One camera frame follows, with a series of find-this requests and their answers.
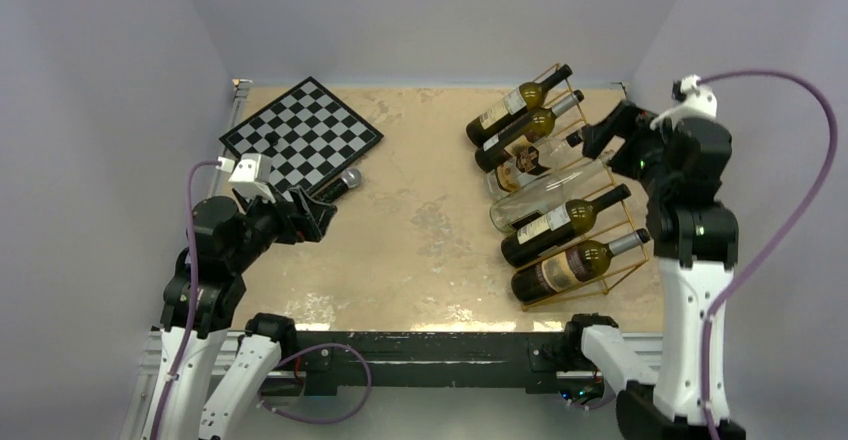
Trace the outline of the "clear glass bottle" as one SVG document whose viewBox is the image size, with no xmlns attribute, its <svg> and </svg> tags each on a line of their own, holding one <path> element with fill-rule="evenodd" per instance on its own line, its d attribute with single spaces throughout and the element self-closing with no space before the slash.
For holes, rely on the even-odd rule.
<svg viewBox="0 0 848 440">
<path fill-rule="evenodd" d="M 498 231 L 510 233 L 544 216 L 603 172 L 612 156 L 611 151 L 606 151 L 582 165 L 546 173 L 497 200 L 489 210 L 492 224 Z"/>
</svg>

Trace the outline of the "tall dark green bottle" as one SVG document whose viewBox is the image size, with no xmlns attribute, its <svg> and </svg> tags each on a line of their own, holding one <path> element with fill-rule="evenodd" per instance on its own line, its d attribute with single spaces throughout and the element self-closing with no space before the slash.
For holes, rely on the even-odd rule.
<svg viewBox="0 0 848 440">
<path fill-rule="evenodd" d="M 591 200 L 568 200 L 507 236 L 501 242 L 501 253 L 513 267 L 532 263 L 551 248 L 591 231 L 601 212 L 631 195 L 627 185 L 618 185 Z"/>
</svg>

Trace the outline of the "clear square liquor bottle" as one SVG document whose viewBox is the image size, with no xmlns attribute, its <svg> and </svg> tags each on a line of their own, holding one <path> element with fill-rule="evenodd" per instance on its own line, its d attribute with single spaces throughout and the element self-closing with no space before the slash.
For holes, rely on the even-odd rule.
<svg viewBox="0 0 848 440">
<path fill-rule="evenodd" d="M 580 162 L 576 147 L 565 140 L 566 134 L 544 137 L 532 145 L 520 147 L 485 176 L 484 186 L 493 201 L 520 190 L 533 180 Z"/>
</svg>

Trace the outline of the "green wine bottle dark label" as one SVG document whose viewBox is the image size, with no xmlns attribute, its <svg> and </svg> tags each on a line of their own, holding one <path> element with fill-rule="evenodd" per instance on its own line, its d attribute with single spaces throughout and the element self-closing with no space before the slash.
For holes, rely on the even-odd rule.
<svg viewBox="0 0 848 440">
<path fill-rule="evenodd" d="M 560 116 L 578 106 L 585 96 L 575 90 L 550 107 L 539 107 L 515 120 L 486 140 L 474 154 L 477 166 L 488 173 L 517 156 L 537 140 L 552 133 Z"/>
</svg>

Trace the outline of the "green bottle silver neck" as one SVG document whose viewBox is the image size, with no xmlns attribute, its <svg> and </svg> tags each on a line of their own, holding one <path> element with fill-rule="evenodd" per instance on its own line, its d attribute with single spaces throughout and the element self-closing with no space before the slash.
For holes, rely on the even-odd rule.
<svg viewBox="0 0 848 440">
<path fill-rule="evenodd" d="M 617 256 L 651 240 L 645 228 L 608 243 L 585 240 L 515 273 L 511 279 L 512 292 L 523 304 L 547 299 L 601 277 Z"/>
</svg>

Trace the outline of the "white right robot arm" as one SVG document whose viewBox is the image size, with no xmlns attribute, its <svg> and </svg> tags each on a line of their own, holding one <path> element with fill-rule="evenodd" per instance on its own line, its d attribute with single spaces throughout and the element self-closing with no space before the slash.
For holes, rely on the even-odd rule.
<svg viewBox="0 0 848 440">
<path fill-rule="evenodd" d="M 614 321 L 577 314 L 561 341 L 564 359 L 593 364 L 615 394 L 616 423 L 626 439 L 742 439 L 723 391 L 724 310 L 738 260 L 738 222 L 716 197 L 732 153 L 717 122 L 713 95 L 691 96 L 654 115 L 620 102 L 602 121 L 571 133 L 569 145 L 595 159 L 614 137 L 610 169 L 637 181 L 647 202 L 664 295 L 658 370 L 624 340 Z"/>
</svg>

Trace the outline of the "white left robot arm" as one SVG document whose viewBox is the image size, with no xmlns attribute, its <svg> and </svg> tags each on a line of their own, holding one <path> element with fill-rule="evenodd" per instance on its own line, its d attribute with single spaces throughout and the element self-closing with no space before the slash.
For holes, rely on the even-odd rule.
<svg viewBox="0 0 848 440">
<path fill-rule="evenodd" d="M 163 292 L 160 367 L 144 439 L 223 439 L 272 368 L 297 359 L 294 323 L 256 316 L 244 359 L 209 390 L 215 363 L 246 292 L 244 274 L 274 244 L 317 243 L 337 208 L 295 187 L 250 200 L 212 196 L 190 205 L 188 245 Z"/>
</svg>

